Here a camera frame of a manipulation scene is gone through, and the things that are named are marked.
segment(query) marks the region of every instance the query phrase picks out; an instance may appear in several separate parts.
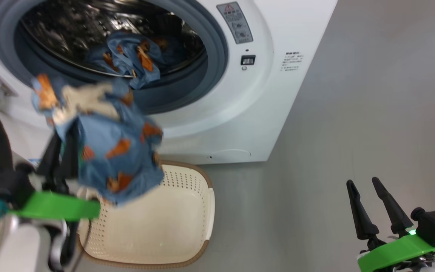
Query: warning triangle symbol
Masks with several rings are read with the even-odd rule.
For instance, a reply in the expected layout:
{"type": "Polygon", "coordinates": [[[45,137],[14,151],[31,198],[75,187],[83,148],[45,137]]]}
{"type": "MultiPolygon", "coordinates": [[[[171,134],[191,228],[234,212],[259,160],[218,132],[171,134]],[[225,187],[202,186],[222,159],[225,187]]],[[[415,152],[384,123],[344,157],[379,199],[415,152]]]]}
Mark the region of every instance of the warning triangle symbol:
{"type": "Polygon", "coordinates": [[[233,10],[234,10],[234,8],[231,7],[231,5],[227,5],[227,6],[224,8],[224,11],[225,11],[225,12],[230,12],[230,11],[233,11],[233,10]]]}

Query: warning label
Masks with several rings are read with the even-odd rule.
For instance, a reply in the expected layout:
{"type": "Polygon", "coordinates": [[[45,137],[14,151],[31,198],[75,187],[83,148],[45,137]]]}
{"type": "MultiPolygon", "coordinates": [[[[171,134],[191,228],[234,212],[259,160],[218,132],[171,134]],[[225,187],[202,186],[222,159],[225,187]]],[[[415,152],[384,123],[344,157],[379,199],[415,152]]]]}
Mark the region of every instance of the warning label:
{"type": "Polygon", "coordinates": [[[300,68],[303,61],[303,55],[297,52],[286,52],[280,71],[296,71],[300,68]]]}
{"type": "Polygon", "coordinates": [[[250,43],[253,41],[251,30],[237,2],[217,5],[216,7],[228,23],[236,43],[250,43]]]}

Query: washing machine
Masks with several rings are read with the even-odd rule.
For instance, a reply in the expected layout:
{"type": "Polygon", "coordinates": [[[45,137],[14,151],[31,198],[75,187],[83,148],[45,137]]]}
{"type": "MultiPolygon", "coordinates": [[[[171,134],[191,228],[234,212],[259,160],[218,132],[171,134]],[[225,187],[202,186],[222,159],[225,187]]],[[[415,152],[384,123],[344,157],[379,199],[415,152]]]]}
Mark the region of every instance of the washing machine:
{"type": "Polygon", "coordinates": [[[52,130],[30,80],[72,85],[116,76],[85,63],[116,29],[175,36],[182,62],[135,92],[164,129],[159,153],[192,164],[265,161],[336,0],[0,0],[0,120],[12,150],[39,158],[52,130]]]}

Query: stainless steel drum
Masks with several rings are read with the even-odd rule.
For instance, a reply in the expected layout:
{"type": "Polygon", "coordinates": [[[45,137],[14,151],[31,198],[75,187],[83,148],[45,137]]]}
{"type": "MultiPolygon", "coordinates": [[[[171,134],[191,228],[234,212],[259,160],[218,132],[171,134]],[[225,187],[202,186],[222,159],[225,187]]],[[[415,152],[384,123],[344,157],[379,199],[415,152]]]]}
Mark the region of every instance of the stainless steel drum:
{"type": "Polygon", "coordinates": [[[47,0],[29,10],[21,24],[38,45],[55,57],[107,76],[119,75],[85,63],[85,56],[92,46],[104,43],[117,29],[147,37],[179,38],[187,50],[187,58],[161,69],[161,75],[187,67],[205,52],[201,39],[186,22],[143,0],[47,0]]]}

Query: washing machine door opening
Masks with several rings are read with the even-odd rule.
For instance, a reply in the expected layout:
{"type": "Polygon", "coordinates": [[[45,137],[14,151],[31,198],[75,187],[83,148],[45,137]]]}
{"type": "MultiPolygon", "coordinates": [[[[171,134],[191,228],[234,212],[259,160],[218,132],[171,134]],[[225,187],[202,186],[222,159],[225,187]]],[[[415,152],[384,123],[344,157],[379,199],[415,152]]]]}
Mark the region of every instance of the washing machine door opening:
{"type": "Polygon", "coordinates": [[[179,62],[159,67],[159,80],[134,92],[136,103],[148,114],[199,100],[227,65],[224,34],[195,0],[2,0],[2,4],[0,59],[28,86],[40,73],[62,76],[74,86],[132,77],[86,62],[89,50],[117,30],[150,39],[170,36],[184,48],[179,62]]]}

